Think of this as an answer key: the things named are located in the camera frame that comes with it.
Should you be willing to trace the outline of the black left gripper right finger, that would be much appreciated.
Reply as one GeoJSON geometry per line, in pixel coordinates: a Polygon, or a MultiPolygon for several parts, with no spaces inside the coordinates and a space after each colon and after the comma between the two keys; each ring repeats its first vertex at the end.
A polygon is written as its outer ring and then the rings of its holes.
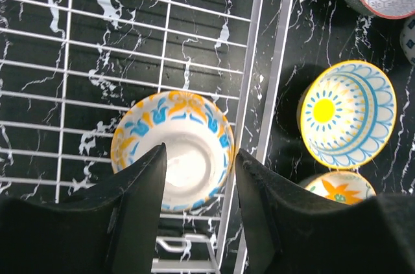
{"type": "Polygon", "coordinates": [[[414,198],[317,196],[246,150],[235,158],[251,273],[413,273],[414,198]]]}

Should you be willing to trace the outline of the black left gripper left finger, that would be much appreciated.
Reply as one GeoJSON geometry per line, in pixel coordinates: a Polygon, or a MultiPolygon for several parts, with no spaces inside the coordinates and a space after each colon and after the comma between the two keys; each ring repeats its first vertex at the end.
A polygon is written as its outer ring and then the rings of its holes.
{"type": "Polygon", "coordinates": [[[159,144],[60,203],[1,198],[2,273],[150,273],[167,171],[159,144]]]}

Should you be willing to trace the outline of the orange flower leaf bowl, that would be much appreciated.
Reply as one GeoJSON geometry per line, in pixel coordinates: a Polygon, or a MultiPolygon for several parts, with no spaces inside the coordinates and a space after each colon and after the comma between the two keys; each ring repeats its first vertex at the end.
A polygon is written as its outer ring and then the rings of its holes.
{"type": "Polygon", "coordinates": [[[358,173],[345,170],[313,175],[298,184],[309,192],[347,205],[376,195],[367,179],[358,173]]]}

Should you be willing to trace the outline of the orange blue swirl bowl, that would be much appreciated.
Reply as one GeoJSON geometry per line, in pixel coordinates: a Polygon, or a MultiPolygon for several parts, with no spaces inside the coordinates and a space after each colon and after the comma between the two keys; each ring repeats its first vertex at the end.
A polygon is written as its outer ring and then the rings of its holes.
{"type": "Polygon", "coordinates": [[[230,123],[214,103],[187,91],[164,91],[140,100],[113,134],[113,172],[161,143],[167,151],[162,211],[195,209],[220,191],[235,149],[230,123]]]}

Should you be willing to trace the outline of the yellow sun pattern bowl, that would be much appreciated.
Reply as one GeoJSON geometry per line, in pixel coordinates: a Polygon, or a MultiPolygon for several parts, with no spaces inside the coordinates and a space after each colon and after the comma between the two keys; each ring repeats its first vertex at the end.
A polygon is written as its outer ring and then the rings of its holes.
{"type": "Polygon", "coordinates": [[[361,60],[337,63],[304,91],[296,110],[307,151],[320,164],[348,170],[370,162],[387,144],[397,99],[387,75],[361,60]]]}

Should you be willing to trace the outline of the blue patterned bowl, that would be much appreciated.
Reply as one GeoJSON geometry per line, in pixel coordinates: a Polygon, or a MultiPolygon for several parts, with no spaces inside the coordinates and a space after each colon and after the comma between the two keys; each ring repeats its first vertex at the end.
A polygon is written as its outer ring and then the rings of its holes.
{"type": "Polygon", "coordinates": [[[415,15],[405,20],[399,42],[409,63],[415,65],[415,15]]]}

